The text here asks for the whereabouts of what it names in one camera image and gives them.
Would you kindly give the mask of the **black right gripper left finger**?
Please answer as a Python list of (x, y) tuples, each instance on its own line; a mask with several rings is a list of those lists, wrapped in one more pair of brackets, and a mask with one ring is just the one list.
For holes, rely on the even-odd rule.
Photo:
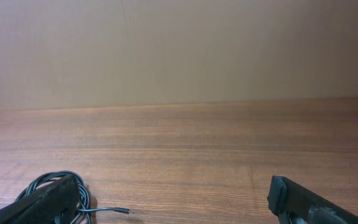
[(76, 177), (68, 174), (0, 209), (0, 224), (70, 224), (79, 194)]

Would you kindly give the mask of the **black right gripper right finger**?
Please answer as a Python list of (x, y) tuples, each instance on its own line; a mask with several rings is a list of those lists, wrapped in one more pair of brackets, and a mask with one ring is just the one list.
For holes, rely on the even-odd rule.
[(280, 224), (358, 224), (357, 215), (284, 176), (272, 177), (267, 200)]

